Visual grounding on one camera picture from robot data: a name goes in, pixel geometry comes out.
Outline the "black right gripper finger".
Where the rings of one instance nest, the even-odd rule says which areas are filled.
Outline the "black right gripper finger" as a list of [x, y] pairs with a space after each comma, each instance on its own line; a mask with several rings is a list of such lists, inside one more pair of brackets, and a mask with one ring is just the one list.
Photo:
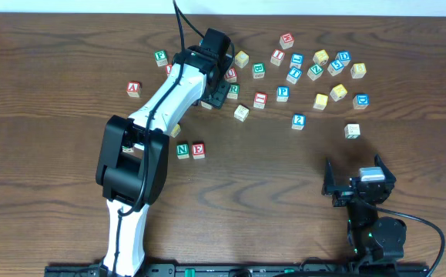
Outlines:
[[385, 176], [385, 182], [387, 183], [395, 183], [396, 182], [396, 178], [395, 176], [392, 174], [392, 172], [387, 168], [387, 166], [383, 163], [381, 157], [376, 154], [374, 156], [374, 164], [377, 167], [380, 167], [384, 176]]
[[321, 194], [322, 195], [332, 195], [337, 187], [334, 173], [330, 164], [330, 160], [326, 159], [325, 162], [325, 172], [324, 172], [324, 182], [322, 185]]

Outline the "green N wooden block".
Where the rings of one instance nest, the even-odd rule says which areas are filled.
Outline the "green N wooden block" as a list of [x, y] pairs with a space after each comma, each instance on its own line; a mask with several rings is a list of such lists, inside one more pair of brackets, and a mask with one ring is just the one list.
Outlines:
[[176, 156], [178, 159], [189, 158], [189, 145], [187, 143], [178, 144], [176, 146]]

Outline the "red E wooden block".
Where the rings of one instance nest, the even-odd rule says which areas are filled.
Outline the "red E wooden block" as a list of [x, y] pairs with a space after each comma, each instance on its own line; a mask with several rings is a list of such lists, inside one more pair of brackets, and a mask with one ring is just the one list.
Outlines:
[[194, 143], [192, 145], [192, 154], [194, 159], [204, 159], [206, 155], [205, 145], [203, 143]]

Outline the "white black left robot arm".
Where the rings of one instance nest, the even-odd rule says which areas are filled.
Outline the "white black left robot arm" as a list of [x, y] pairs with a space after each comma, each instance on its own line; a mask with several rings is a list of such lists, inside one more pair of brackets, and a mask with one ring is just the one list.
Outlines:
[[96, 169], [110, 227], [102, 275], [134, 276], [141, 269], [147, 212], [166, 181], [169, 136], [194, 102], [217, 108], [224, 103], [230, 90], [226, 74], [234, 59], [227, 48], [184, 49], [175, 54], [167, 79], [142, 108], [106, 123]]

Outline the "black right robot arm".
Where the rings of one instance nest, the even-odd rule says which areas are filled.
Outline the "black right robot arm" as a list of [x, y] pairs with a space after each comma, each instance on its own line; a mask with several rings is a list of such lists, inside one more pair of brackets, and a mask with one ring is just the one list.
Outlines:
[[379, 155], [373, 167], [360, 168], [358, 174], [348, 185], [338, 185], [326, 161], [322, 194], [332, 197], [332, 206], [347, 209], [348, 240], [358, 260], [395, 262], [404, 256], [407, 227], [400, 219], [380, 217], [377, 206], [390, 196], [397, 179]]

